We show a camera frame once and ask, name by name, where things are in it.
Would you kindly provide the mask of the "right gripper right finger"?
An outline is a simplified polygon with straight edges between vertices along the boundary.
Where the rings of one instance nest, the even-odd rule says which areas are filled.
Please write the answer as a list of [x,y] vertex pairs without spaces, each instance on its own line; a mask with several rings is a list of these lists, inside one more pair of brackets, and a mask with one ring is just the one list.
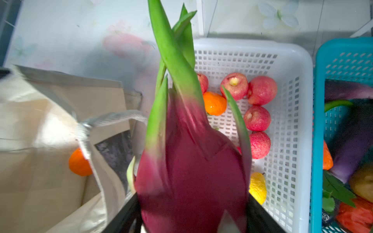
[[247,204],[247,232],[285,233],[284,229],[257,201],[248,201]]

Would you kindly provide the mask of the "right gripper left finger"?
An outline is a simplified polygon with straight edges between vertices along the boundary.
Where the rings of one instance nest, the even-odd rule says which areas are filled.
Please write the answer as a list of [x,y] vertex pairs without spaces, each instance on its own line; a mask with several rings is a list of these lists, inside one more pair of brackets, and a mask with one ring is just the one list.
[[103,233],[141,233],[143,220],[137,193],[123,206]]

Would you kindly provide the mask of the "large orange fruit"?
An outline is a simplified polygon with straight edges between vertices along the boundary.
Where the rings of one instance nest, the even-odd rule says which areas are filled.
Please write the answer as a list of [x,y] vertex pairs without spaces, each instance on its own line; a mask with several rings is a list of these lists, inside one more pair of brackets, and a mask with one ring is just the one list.
[[89,176],[93,174],[88,160],[85,159],[80,148],[77,148],[69,158],[70,170],[80,176]]

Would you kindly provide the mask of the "pink dragon fruit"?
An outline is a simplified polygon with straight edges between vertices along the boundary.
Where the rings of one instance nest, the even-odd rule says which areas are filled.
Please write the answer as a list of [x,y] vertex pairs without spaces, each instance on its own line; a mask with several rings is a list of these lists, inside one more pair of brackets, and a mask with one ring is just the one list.
[[153,33],[173,80],[158,78],[135,179],[149,233],[244,233],[252,156],[235,111],[241,150],[213,129],[194,70],[193,37],[176,37],[160,1],[149,1]]

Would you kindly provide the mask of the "beige canvas grocery bag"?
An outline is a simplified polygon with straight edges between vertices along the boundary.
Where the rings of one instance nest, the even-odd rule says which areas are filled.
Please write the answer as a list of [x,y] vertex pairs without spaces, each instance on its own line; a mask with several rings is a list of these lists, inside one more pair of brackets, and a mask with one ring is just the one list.
[[[1,78],[1,232],[101,233],[132,192],[122,84],[15,65]],[[69,158],[80,148],[93,171]]]

